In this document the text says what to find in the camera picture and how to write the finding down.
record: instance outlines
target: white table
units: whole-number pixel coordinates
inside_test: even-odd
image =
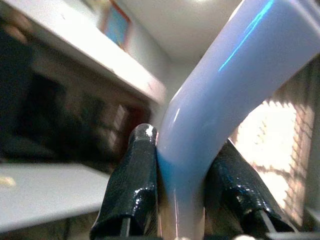
[[[109,175],[81,164],[0,164],[0,233],[100,209]]]

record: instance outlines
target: picture frame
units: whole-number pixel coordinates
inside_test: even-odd
[[[106,9],[100,31],[125,51],[128,44],[131,21],[114,1],[110,1],[110,3],[110,6]]]

